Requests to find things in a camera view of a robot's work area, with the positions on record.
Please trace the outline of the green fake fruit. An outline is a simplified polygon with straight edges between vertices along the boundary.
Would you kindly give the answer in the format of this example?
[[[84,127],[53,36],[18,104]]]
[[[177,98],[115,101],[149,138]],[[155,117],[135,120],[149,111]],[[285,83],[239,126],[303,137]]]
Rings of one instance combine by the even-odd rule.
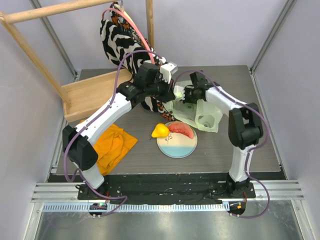
[[[183,99],[185,96],[183,92],[175,92],[174,95],[177,99]]]

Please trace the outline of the green avocado print plastic bag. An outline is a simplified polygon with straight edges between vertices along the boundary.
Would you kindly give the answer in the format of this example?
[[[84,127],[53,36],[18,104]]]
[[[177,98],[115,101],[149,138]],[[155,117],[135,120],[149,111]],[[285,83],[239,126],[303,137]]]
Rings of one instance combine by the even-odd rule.
[[[183,103],[181,98],[166,104],[166,110],[181,122],[203,132],[217,133],[223,117],[222,111],[213,103],[197,100],[196,103]]]

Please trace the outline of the red fake watermelon slice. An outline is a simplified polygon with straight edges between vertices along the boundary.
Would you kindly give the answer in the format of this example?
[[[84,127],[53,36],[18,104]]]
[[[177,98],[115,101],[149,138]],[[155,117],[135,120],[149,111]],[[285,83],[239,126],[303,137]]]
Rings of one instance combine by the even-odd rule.
[[[188,124],[186,124],[184,122],[174,121],[174,122],[170,123],[167,127],[170,130],[170,132],[172,132],[172,133],[183,134],[183,135],[189,137],[190,139],[194,138],[193,129]]]

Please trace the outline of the cream and blue ceramic plate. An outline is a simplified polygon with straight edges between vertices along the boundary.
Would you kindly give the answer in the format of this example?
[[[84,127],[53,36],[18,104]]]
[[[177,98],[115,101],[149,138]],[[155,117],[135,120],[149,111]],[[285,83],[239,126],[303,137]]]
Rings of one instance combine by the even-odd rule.
[[[165,125],[168,127],[172,122],[168,122]],[[185,158],[191,155],[197,147],[198,137],[195,130],[193,128],[192,130],[194,133],[193,139],[181,133],[170,132],[167,137],[156,138],[157,146],[163,154],[170,158]]]

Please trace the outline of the yellow fake pear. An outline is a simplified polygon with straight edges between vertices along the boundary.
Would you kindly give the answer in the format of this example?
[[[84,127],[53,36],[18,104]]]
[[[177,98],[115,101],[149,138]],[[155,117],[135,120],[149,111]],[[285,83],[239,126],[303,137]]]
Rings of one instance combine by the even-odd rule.
[[[170,134],[169,128],[163,124],[163,123],[158,123],[154,130],[152,131],[151,137],[152,138],[165,138]]]

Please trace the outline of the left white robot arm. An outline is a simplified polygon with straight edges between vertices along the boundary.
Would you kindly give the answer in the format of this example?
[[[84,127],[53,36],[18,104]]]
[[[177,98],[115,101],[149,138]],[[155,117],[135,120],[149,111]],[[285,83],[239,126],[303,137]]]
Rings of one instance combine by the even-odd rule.
[[[62,131],[64,159],[70,160],[90,185],[89,194],[100,200],[107,192],[104,176],[97,160],[94,145],[100,136],[121,116],[131,111],[146,97],[158,98],[161,102],[175,99],[172,75],[178,70],[169,62],[161,67],[144,63],[133,81],[125,81],[116,87],[112,97],[87,120],[75,127],[67,125]]]

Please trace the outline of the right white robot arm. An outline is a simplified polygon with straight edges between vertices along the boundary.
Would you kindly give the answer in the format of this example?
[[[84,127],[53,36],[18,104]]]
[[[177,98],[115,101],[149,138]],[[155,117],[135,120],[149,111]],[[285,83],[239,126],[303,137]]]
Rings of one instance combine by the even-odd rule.
[[[184,101],[204,100],[212,103],[228,117],[228,138],[233,145],[233,156],[226,184],[226,193],[233,198],[244,191],[242,182],[249,178],[252,152],[264,135],[263,117],[255,103],[245,103],[227,93],[220,85],[209,81],[201,71],[190,75],[191,86],[184,89]]]

